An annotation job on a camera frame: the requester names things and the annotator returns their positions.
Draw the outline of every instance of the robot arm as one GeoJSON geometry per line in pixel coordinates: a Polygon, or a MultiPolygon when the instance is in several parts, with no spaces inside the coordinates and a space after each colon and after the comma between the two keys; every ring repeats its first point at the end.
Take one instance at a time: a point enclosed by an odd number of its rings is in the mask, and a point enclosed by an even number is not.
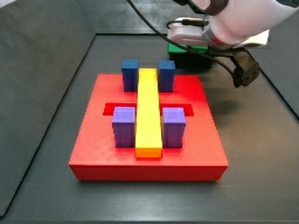
{"type": "Polygon", "coordinates": [[[196,13],[209,15],[209,24],[202,28],[172,24],[168,38],[189,46],[205,43],[216,50],[243,47],[244,43],[255,44],[252,39],[256,39],[256,44],[264,44],[268,29],[299,10],[299,0],[173,1],[188,4],[196,13]]]}

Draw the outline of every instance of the red platform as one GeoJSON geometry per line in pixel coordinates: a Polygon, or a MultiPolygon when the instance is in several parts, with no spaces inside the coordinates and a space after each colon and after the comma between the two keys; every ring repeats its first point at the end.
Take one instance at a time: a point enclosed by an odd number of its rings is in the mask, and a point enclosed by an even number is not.
{"type": "Polygon", "coordinates": [[[136,93],[124,93],[120,74],[97,77],[69,158],[80,180],[217,180],[228,167],[220,137],[197,76],[176,75],[173,93],[160,94],[161,107],[184,107],[186,125],[181,149],[162,149],[162,158],[136,158],[134,149],[117,149],[112,130],[114,106],[136,106],[136,93]]]}

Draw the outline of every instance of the green part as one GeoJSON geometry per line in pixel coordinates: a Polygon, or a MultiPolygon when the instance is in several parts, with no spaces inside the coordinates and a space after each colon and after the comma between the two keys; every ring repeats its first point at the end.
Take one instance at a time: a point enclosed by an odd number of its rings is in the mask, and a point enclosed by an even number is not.
{"type": "MultiPolygon", "coordinates": [[[[208,47],[205,45],[193,45],[190,47],[190,50],[193,50],[197,53],[205,53],[208,51],[208,47]]],[[[172,45],[172,44],[168,44],[166,52],[168,52],[168,54],[186,53],[180,47],[177,47],[176,45],[172,45]]]]}

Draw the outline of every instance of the black cable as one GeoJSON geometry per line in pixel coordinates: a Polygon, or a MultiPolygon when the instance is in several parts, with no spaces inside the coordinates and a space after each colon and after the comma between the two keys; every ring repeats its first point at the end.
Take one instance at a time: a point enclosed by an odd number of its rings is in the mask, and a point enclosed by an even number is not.
{"type": "Polygon", "coordinates": [[[133,5],[132,1],[130,0],[126,0],[126,2],[129,3],[132,9],[134,10],[134,13],[137,14],[137,16],[144,20],[145,24],[148,25],[148,27],[153,30],[153,32],[160,36],[160,38],[162,40],[165,40],[168,43],[170,43],[172,45],[177,46],[178,48],[181,48],[185,52],[188,53],[193,53],[196,55],[198,55],[200,57],[202,57],[204,59],[208,59],[208,60],[212,60],[215,61],[219,65],[221,65],[224,67],[224,69],[228,71],[228,73],[231,74],[231,76],[233,77],[235,74],[233,72],[229,70],[228,66],[221,62],[219,61],[217,59],[213,59],[211,56],[202,54],[202,53],[198,53],[198,52],[194,52],[193,50],[188,49],[186,47],[178,45],[177,43],[174,43],[173,41],[170,41],[156,29],[154,27],[150,25],[150,23],[146,21],[145,17],[142,16],[141,12],[137,10],[136,6],[133,5]]]}

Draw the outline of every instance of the toy blocks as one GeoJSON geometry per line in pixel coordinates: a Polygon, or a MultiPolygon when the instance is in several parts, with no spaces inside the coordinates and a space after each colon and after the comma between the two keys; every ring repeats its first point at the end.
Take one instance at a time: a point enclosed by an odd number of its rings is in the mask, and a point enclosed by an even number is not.
{"type": "Polygon", "coordinates": [[[134,148],[136,108],[114,107],[112,127],[117,148],[134,148]]]}
{"type": "MultiPolygon", "coordinates": [[[[137,71],[137,92],[124,91],[121,74],[97,76],[69,158],[69,168],[76,178],[122,181],[219,180],[228,168],[228,160],[198,76],[176,74],[172,92],[158,93],[156,69],[138,68],[137,71]],[[134,143],[137,131],[141,130],[144,133],[142,141],[137,143],[137,147],[142,146],[138,148],[141,157],[137,157],[136,145],[132,148],[132,144],[122,143],[122,137],[114,132],[118,128],[117,112],[124,112],[122,109],[126,107],[136,111],[134,143]],[[146,133],[146,125],[149,130],[156,130],[153,133],[146,133]],[[176,128],[165,130],[166,125],[176,128]],[[152,143],[158,143],[158,147],[148,147],[152,143]]],[[[126,115],[132,128],[133,112],[128,112],[126,115]]]]}
{"type": "Polygon", "coordinates": [[[174,64],[172,60],[158,61],[158,92],[170,93],[173,91],[174,64]]]}
{"type": "Polygon", "coordinates": [[[162,153],[156,69],[138,69],[134,156],[160,158],[162,153]]]}
{"type": "Polygon", "coordinates": [[[182,147],[185,118],[182,108],[162,108],[162,147],[182,147]]]}
{"type": "Polygon", "coordinates": [[[125,92],[136,92],[137,90],[137,68],[138,62],[136,59],[124,60],[121,71],[125,92]]]}

